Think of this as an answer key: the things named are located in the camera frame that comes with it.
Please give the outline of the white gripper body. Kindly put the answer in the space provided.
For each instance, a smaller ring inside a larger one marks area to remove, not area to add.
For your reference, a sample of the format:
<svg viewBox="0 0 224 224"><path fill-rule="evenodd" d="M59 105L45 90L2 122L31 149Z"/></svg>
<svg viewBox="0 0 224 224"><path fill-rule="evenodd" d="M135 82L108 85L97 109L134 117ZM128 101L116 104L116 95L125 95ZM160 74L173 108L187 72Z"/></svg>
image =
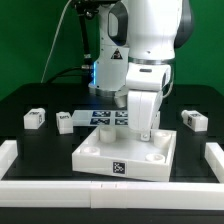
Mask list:
<svg viewBox="0 0 224 224"><path fill-rule="evenodd" d="M172 68L167 64L129 64L126 87L130 129L138 133L150 131L162 104L163 88L170 82L171 74Z"/></svg>

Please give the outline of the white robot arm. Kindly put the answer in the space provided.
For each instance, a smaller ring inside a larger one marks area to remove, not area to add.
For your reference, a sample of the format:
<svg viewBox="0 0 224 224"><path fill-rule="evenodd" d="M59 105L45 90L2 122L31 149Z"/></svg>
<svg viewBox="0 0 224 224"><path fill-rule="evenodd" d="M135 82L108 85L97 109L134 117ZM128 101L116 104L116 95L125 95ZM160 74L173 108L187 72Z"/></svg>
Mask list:
<svg viewBox="0 0 224 224"><path fill-rule="evenodd" d="M194 29L189 0L114 0L100 5L100 56L93 94L128 110L129 128L150 139L162 100L172 91L175 50Z"/></svg>

